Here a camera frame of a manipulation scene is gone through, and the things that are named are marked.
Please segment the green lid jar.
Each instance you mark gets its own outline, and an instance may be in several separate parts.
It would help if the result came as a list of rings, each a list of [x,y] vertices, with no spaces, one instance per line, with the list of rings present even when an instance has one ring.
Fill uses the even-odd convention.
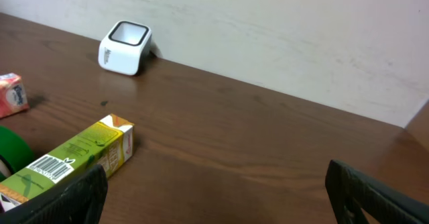
[[[16,133],[1,126],[1,181],[20,171],[35,159],[26,142]]]

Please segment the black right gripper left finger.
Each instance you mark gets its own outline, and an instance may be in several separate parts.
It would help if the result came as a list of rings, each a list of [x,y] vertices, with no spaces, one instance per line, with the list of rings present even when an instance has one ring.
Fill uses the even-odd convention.
[[[1,214],[1,224],[75,223],[97,224],[108,191],[108,181],[99,164],[63,184]]]

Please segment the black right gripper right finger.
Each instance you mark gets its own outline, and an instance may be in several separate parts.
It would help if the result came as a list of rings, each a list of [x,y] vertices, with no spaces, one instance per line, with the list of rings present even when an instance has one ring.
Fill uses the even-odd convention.
[[[365,213],[379,223],[428,223],[428,205],[344,162],[330,161],[325,188],[338,223],[367,223]]]

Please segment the orange snack packet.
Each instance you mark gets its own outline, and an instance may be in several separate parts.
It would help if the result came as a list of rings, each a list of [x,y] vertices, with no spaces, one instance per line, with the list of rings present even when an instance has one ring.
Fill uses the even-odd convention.
[[[1,75],[1,118],[29,109],[27,95],[20,75]]]

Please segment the green tea carton box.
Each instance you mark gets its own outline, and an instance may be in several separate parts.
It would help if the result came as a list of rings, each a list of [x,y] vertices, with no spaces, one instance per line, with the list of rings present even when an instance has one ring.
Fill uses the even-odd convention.
[[[133,131],[126,119],[102,118],[1,182],[1,209],[9,211],[97,164],[110,177],[132,157]]]

